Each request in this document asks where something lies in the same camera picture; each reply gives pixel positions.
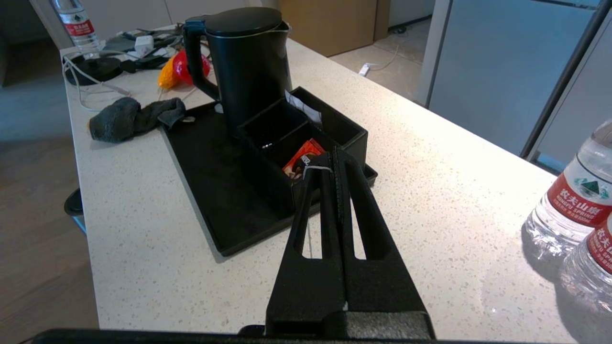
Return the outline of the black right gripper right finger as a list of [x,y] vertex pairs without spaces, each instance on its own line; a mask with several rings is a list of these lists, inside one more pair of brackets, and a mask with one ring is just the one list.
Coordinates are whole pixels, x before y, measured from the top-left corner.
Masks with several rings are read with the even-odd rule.
[[339,331],[344,337],[435,337],[362,167],[340,149],[335,187],[346,298],[336,316]]

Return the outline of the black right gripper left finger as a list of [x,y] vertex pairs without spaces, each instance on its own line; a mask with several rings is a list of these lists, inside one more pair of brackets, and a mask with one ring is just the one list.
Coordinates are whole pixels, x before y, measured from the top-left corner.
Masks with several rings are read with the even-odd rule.
[[[324,333],[324,319],[341,311],[346,301],[330,154],[315,158],[306,168],[301,185],[303,192],[266,309],[267,333]],[[303,255],[315,190],[320,192],[320,259]]]

